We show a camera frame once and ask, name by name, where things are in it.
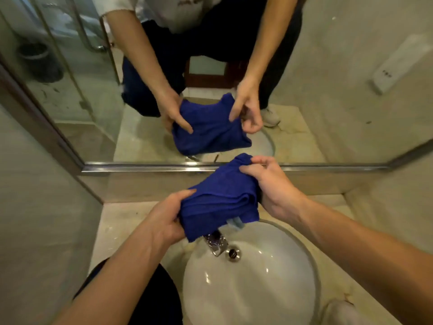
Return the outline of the white round sink basin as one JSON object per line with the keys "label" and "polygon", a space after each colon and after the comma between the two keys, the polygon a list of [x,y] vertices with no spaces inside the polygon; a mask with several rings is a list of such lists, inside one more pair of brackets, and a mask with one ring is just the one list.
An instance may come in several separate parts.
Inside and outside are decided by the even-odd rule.
{"label": "white round sink basin", "polygon": [[269,221],[220,229],[215,257],[203,238],[186,264],[182,300],[192,325],[316,325],[321,283],[306,246]]}

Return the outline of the person's right hand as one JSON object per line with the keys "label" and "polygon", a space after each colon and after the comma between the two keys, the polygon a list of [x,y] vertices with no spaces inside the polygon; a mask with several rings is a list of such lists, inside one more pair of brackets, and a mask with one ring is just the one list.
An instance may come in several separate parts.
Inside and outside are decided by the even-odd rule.
{"label": "person's right hand", "polygon": [[258,185],[262,191],[261,205],[274,218],[295,227],[302,224],[302,207],[306,195],[288,179],[273,157],[254,156],[251,164],[265,165],[267,170]]}

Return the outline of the blue cleaning cloth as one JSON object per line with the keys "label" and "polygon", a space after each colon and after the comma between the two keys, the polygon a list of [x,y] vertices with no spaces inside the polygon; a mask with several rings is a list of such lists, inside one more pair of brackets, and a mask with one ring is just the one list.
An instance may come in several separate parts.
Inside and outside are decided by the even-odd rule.
{"label": "blue cleaning cloth", "polygon": [[239,218],[243,224],[259,221],[258,181],[240,171],[241,166],[252,164],[251,159],[251,155],[241,153],[191,187],[196,191],[181,202],[178,213],[188,242],[213,233],[228,220]]}

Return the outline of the white wall box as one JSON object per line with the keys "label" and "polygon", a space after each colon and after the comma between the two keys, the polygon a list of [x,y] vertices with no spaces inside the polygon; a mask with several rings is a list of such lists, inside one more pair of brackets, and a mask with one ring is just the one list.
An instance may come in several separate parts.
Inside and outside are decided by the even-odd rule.
{"label": "white wall box", "polygon": [[433,50],[433,42],[423,34],[411,34],[375,70],[371,86],[378,95],[387,93],[422,58]]}

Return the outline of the black waste bin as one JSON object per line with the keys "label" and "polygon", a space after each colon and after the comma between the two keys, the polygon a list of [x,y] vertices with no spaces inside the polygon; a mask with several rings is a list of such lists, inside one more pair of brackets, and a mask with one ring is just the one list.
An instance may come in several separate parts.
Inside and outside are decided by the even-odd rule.
{"label": "black waste bin", "polygon": [[37,82],[49,84],[63,79],[62,65],[47,45],[24,43],[17,48],[17,54]]}

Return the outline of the person's left hand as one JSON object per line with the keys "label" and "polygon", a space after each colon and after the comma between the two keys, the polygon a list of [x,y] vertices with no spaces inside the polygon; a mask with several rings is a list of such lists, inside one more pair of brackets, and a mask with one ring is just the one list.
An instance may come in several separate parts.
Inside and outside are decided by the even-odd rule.
{"label": "person's left hand", "polygon": [[179,220],[181,204],[173,202],[170,194],[163,201],[158,202],[145,218],[145,226],[165,249],[185,238]]}

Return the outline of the wall mirror with steel frame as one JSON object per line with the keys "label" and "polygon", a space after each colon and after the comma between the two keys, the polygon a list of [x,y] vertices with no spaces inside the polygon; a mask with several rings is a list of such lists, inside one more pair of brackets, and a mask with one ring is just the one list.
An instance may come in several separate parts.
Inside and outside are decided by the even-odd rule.
{"label": "wall mirror with steel frame", "polygon": [[[433,153],[433,50],[387,93],[375,70],[433,0],[0,0],[0,60],[90,165],[390,165]],[[62,80],[17,54],[47,45]]]}

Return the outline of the person's white shoe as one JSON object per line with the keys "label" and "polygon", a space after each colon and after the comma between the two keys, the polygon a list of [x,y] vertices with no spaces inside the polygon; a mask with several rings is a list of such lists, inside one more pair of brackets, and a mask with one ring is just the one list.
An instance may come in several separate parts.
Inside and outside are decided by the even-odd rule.
{"label": "person's white shoe", "polygon": [[320,325],[374,325],[350,302],[333,299],[323,308]]}

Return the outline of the chrome faucet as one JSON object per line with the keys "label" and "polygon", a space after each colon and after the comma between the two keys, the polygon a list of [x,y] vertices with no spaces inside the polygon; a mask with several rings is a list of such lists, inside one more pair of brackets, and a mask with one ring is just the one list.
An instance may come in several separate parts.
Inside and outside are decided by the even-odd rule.
{"label": "chrome faucet", "polygon": [[228,241],[219,229],[213,231],[210,234],[203,235],[203,239],[215,257],[219,257],[224,254],[229,246]]}

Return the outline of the person's left forearm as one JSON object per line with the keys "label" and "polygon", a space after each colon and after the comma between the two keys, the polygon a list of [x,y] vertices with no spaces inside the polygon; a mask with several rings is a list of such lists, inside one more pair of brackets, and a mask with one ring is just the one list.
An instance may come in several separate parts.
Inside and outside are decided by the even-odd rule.
{"label": "person's left forearm", "polygon": [[135,230],[52,325],[127,325],[169,241]]}

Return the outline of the person's right forearm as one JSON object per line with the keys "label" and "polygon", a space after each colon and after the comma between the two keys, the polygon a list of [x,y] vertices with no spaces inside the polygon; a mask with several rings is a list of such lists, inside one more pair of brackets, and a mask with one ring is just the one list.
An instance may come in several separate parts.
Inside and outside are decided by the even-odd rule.
{"label": "person's right forearm", "polygon": [[297,229],[403,325],[433,325],[433,255],[303,196]]}

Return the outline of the person's black trousers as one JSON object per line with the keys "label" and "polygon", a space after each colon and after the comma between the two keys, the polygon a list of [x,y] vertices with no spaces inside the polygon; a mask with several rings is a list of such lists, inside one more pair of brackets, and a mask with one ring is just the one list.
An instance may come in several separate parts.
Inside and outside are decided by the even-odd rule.
{"label": "person's black trousers", "polygon": [[[81,289],[74,296],[75,298],[95,278],[108,259],[97,265],[90,273]],[[158,264],[127,325],[131,322],[143,325],[181,325],[182,319],[181,301],[174,282],[163,267]]]}

